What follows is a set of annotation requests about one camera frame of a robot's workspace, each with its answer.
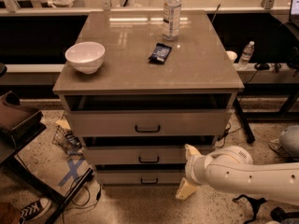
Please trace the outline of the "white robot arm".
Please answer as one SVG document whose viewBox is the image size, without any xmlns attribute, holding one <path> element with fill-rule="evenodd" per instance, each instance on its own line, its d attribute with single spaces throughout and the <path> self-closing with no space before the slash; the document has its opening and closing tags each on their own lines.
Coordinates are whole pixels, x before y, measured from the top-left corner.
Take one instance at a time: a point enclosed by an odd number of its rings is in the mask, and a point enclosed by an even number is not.
<svg viewBox="0 0 299 224">
<path fill-rule="evenodd" d="M 242 147 L 230 146 L 207 155 L 185 145 L 185 176 L 176 198 L 185 200 L 199 186 L 209 185 L 221 192 L 264 197 L 299 205 L 299 163 L 256 165 Z"/>
</svg>

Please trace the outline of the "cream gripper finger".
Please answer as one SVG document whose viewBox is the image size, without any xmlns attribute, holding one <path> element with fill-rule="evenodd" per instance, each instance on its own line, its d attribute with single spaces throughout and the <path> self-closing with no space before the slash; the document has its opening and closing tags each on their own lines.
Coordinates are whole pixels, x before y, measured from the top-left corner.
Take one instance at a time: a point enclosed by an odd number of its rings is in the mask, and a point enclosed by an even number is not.
<svg viewBox="0 0 299 224">
<path fill-rule="evenodd" d="M 185 157 L 186 160 L 189 160 L 191 158 L 195 158 L 195 157 L 201 157 L 202 154 L 199 152 L 199 150 L 192 145 L 186 144 L 185 145 Z"/>
<path fill-rule="evenodd" d="M 186 200 L 188 197 L 190 197 L 193 193 L 195 193 L 197 187 L 190 183 L 185 177 L 183 177 L 180 181 L 176 198 L 178 200 Z"/>
</svg>

